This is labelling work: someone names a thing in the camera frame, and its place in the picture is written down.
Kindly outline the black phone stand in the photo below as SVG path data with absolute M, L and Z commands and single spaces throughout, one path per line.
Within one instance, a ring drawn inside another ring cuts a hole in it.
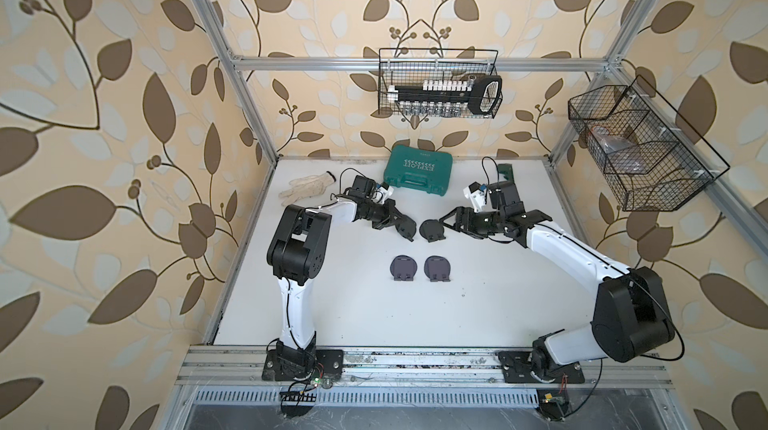
M 395 224 L 395 228 L 401 237 L 411 242 L 414 241 L 417 228 L 413 219 L 408 216 L 399 217 Z
M 445 239 L 445 226 L 436 219 L 424 220 L 419 226 L 419 234 L 428 243 L 435 243 Z

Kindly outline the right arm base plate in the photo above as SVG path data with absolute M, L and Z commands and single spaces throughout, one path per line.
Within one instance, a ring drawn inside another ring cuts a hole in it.
M 583 384 L 586 379 L 578 362 L 555 363 L 540 349 L 506 350 L 496 354 L 508 384 Z

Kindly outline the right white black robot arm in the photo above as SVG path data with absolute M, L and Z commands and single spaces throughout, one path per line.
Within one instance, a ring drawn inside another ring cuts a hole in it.
M 563 270 L 594 302 L 591 321 L 537 338 L 524 367 L 542 383 L 555 381 L 583 360 L 626 363 L 651 358 L 656 348 L 682 338 L 668 308 L 662 278 L 652 269 L 614 260 L 567 233 L 546 213 L 527 210 L 515 183 L 466 187 L 471 206 L 439 218 L 447 229 L 478 240 L 517 243 Z

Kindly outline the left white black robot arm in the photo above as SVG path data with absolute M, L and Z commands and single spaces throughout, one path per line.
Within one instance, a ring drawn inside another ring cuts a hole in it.
M 391 194 L 388 185 L 358 175 L 330 203 L 285 207 L 266 253 L 281 291 L 282 330 L 270 343 L 263 380 L 312 382 L 340 377 L 343 352 L 317 349 L 313 282 L 324 264 L 335 225 L 364 220 L 375 230 L 393 227 L 406 240 L 414 239 L 415 221 L 397 209 Z

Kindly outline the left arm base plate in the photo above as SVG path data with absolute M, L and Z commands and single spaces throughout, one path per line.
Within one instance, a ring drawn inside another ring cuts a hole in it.
M 269 350 L 262 370 L 263 381 L 327 383 L 339 381 L 344 367 L 341 349 L 312 350 L 290 347 Z

